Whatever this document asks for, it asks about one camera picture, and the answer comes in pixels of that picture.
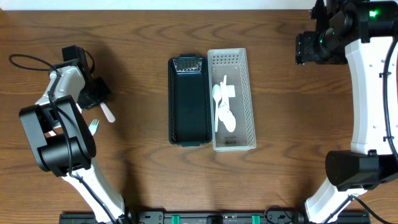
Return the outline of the white plastic spoon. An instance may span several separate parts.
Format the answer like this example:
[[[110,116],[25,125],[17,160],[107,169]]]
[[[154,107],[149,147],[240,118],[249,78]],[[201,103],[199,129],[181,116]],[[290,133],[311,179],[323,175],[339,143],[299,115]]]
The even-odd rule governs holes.
[[[219,102],[222,99],[222,94],[221,94],[221,88],[219,85],[215,84],[213,86],[213,99],[215,101],[215,132],[218,131],[218,120],[219,120],[219,116],[218,116],[218,109],[219,109]]]
[[[218,108],[219,120],[224,124],[228,132],[232,133],[236,129],[236,118],[226,104]]]
[[[227,81],[227,76],[225,75],[223,77],[223,81],[220,83],[220,87],[221,87],[222,91],[228,90],[227,87],[226,87],[226,81]]]
[[[221,103],[220,106],[224,106],[227,109],[230,109],[229,107],[229,95],[228,95],[228,88],[224,82],[220,83],[220,88],[221,88]]]
[[[109,107],[106,105],[106,103],[105,102],[100,103],[100,107],[103,110],[103,113],[104,113],[106,119],[110,123],[114,123],[116,121],[116,118],[113,115],[113,113],[111,112],[111,110],[109,109]]]

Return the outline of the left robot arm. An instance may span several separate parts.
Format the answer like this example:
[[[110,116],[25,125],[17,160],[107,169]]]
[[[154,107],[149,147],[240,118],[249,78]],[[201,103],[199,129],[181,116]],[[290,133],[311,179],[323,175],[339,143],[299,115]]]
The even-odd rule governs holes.
[[[76,45],[62,50],[63,62],[49,64],[49,85],[19,118],[37,165],[71,184],[94,212],[93,223],[135,223],[123,197],[115,191],[96,162],[94,132],[83,110],[101,106],[109,122],[115,117],[105,105],[110,90],[93,77],[90,53]]]

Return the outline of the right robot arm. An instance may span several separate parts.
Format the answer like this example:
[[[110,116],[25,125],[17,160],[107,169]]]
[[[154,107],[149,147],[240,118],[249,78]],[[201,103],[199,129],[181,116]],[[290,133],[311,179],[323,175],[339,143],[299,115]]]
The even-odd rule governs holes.
[[[397,2],[317,1],[313,31],[296,38],[295,62],[348,65],[353,94],[351,147],[330,151],[326,179],[295,223],[362,223],[343,210],[397,178]]]

